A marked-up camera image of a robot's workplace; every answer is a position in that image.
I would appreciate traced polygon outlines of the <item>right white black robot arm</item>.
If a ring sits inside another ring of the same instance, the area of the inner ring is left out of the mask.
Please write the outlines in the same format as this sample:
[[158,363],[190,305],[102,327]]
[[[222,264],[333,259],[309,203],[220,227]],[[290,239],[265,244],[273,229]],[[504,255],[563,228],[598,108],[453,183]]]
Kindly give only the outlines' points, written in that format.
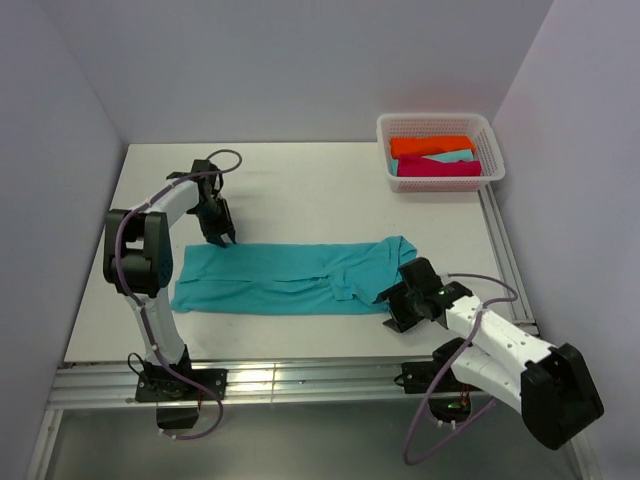
[[396,284],[377,302],[391,312],[387,326],[403,333],[420,320],[440,320],[455,339],[432,354],[426,368],[405,369],[406,392],[425,386],[482,390],[521,415],[532,436],[557,450],[604,414],[583,355],[565,343],[555,346],[504,319],[459,282],[431,291]]

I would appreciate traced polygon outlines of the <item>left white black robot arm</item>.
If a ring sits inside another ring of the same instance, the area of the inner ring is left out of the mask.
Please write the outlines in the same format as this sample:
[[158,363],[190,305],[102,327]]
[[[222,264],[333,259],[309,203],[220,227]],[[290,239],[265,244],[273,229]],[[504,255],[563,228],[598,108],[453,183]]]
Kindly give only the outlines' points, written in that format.
[[156,399],[187,399],[197,392],[218,400],[221,370],[194,370],[168,298],[173,276],[171,227],[198,219],[205,241],[225,248],[236,241],[221,174],[176,174],[141,205],[108,212],[103,275],[131,307],[145,345],[139,388]]

